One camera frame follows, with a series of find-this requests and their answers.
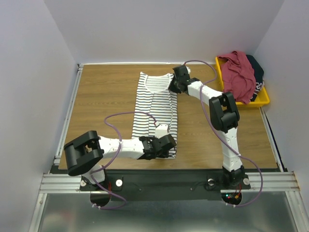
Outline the black white striped tank top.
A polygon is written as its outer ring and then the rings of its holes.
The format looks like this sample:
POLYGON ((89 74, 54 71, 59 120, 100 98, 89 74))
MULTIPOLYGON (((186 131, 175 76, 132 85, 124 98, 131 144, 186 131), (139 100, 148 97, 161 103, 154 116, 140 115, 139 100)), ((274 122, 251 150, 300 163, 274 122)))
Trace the black white striped tank top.
POLYGON ((169 134, 175 141, 178 136, 177 94, 169 90, 174 75, 167 73, 162 76, 150 76, 140 73, 138 80, 135 111, 131 138, 140 136, 155 136, 155 124, 151 114, 158 124, 167 124, 169 134))

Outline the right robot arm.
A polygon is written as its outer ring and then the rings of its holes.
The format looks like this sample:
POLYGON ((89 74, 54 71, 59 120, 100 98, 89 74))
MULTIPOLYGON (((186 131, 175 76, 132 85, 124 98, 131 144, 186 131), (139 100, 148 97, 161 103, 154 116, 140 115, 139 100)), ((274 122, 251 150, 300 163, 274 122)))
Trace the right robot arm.
POLYGON ((245 170, 237 141, 240 115, 233 94, 217 91, 199 79, 191 78, 185 65, 177 66, 173 71, 174 77, 169 90, 174 93, 186 93, 201 101, 206 119, 222 145, 222 185, 228 189, 234 188, 245 178, 245 170))

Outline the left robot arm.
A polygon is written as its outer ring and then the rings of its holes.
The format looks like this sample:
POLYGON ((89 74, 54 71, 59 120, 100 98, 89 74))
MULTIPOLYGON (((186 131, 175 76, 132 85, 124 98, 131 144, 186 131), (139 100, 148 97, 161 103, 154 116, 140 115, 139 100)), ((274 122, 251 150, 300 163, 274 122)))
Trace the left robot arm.
POLYGON ((99 165, 101 159, 129 158, 152 160, 168 158, 176 147, 172 135, 159 138, 142 136, 134 139, 111 139, 99 136, 91 130, 64 145, 69 176, 83 176, 96 190, 107 186, 106 167, 99 165))

